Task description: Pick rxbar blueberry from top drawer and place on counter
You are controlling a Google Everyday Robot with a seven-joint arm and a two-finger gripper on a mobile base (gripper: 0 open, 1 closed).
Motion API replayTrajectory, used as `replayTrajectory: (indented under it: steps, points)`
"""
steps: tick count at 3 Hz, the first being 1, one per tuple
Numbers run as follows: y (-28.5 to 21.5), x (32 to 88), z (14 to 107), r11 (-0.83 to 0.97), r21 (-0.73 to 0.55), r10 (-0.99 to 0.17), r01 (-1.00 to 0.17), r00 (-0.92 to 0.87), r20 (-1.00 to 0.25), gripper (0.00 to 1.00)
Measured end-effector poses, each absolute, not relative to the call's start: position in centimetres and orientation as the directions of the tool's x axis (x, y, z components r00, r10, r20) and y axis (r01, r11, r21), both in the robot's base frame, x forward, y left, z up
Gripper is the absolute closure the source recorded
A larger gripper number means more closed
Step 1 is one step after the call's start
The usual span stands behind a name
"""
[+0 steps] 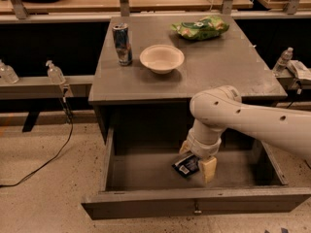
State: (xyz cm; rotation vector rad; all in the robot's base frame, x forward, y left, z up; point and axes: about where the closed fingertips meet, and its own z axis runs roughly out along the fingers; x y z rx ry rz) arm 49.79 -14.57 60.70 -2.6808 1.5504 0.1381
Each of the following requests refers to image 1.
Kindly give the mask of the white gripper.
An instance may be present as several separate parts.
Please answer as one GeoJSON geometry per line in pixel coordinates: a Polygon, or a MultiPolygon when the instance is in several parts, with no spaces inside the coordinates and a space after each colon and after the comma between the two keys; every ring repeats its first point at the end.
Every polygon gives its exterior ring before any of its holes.
{"type": "Polygon", "coordinates": [[[214,179],[217,168],[217,158],[214,155],[220,148],[223,133],[221,127],[210,126],[196,119],[189,130],[187,140],[182,143],[179,150],[179,154],[191,151],[201,158],[198,167],[205,183],[214,179]]]}

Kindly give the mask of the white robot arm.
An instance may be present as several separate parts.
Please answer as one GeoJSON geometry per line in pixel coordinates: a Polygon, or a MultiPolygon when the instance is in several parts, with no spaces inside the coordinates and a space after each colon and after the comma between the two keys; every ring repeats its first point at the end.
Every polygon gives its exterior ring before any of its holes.
{"type": "Polygon", "coordinates": [[[180,153],[191,152],[199,158],[199,171],[206,183],[215,176],[215,154],[228,128],[311,161],[310,112],[244,104],[231,85],[195,94],[190,112],[194,122],[180,153]]]}

